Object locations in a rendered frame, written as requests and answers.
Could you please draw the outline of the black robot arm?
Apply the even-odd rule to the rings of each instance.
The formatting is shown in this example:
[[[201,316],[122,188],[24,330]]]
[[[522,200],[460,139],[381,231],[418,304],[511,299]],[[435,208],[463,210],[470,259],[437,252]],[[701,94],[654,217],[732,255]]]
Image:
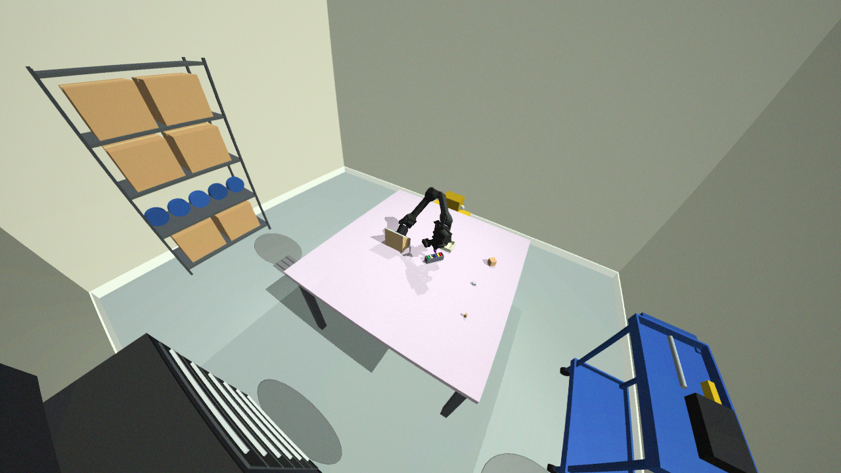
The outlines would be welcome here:
[[[434,242],[436,242],[436,246],[438,248],[443,248],[444,246],[448,245],[448,242],[451,240],[450,233],[451,225],[453,224],[453,216],[449,213],[447,200],[445,199],[444,192],[437,191],[434,187],[429,187],[428,191],[424,193],[424,198],[418,204],[418,206],[410,213],[407,214],[404,218],[400,219],[398,224],[399,227],[397,229],[397,233],[402,234],[404,236],[407,235],[408,229],[410,229],[415,223],[417,223],[417,216],[421,213],[424,207],[428,206],[431,201],[434,201],[438,198],[440,202],[440,219],[434,221],[434,233],[439,235],[440,238],[434,238]],[[406,226],[405,226],[406,225]],[[445,226],[447,225],[447,227]]]

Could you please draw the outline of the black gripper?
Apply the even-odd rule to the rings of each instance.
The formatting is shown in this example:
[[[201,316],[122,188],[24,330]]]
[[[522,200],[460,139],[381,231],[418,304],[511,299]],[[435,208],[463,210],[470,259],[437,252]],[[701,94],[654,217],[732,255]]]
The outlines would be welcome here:
[[[423,239],[422,244],[424,245],[425,248],[428,248],[429,246],[433,246],[434,250],[438,250],[438,247],[436,246],[436,242],[434,242],[434,238],[440,238],[440,236],[434,233],[432,238],[433,238],[432,240],[429,240],[428,238]]]

